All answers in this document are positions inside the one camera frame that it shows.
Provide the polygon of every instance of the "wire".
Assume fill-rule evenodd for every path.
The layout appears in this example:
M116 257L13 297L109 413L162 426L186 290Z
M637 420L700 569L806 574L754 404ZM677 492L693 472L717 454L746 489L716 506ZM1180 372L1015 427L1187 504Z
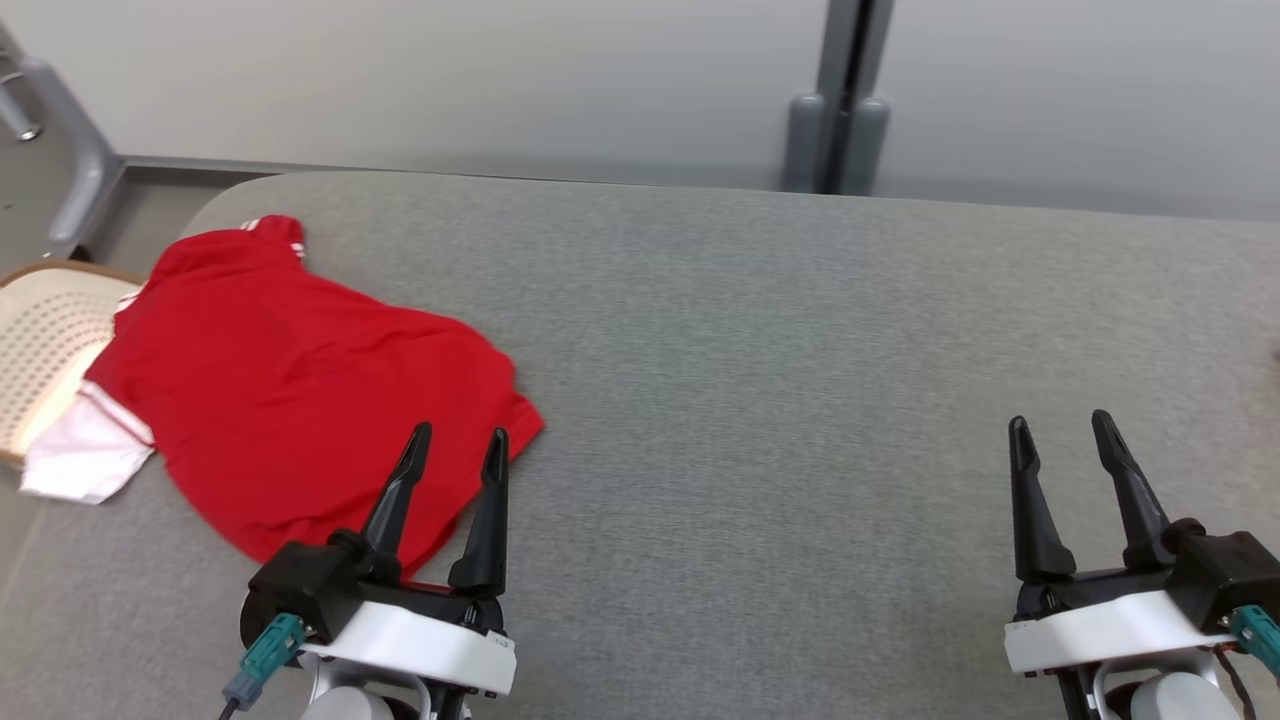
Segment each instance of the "wire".
M228 700L227 701L227 707L223 708L223 714L218 716L218 720L230 720L232 715L236 714L236 710L238 707L239 707L239 701L238 700L236 700L236 698Z
M1244 680L1242 680L1240 674L1235 671L1235 666L1226 659L1226 652L1222 651L1222 646L1215 647L1213 655L1222 665L1222 670L1226 671L1226 676L1231 679L1231 687L1235 688L1235 694L1240 697L1240 706L1244 708L1244 720L1258 720L1258 714L1253 710L1253 701L1249 698L1249 691L1245 689Z

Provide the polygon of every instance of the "gray chair leg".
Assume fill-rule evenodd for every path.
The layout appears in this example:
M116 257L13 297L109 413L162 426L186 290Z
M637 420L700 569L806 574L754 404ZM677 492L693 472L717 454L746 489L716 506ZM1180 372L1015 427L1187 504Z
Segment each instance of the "gray chair leg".
M115 155L49 63L27 56L19 60L18 67L49 117L67 133L76 155L76 179L49 229L52 243L50 255L69 258L88 238L110 204L124 174L124 161Z
M782 192L815 192L822 184L818 158L818 140L827 100L817 92L796 95L791 99L787 120L787 150L782 163Z
M0 120L9 126L9 132L13 133L14 138L19 141L36 140L40 136L41 127L31 122L31 118L22 110L18 101L4 87L20 77L22 73L10 73L0 78Z

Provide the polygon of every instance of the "gray fabric surface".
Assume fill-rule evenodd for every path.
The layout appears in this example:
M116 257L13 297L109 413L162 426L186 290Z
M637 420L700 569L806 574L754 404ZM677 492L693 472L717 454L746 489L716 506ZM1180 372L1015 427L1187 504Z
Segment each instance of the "gray fabric surface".
M1060 717L1002 650L1019 413L1083 569L1124 546L1094 407L1171 515L1280 547L1276 227L332 173L191 229L266 213L315 272L484 332L547 419L513 466L520 670L480 720ZM3 716L215 716L253 569L157 460L47 506L0 611Z

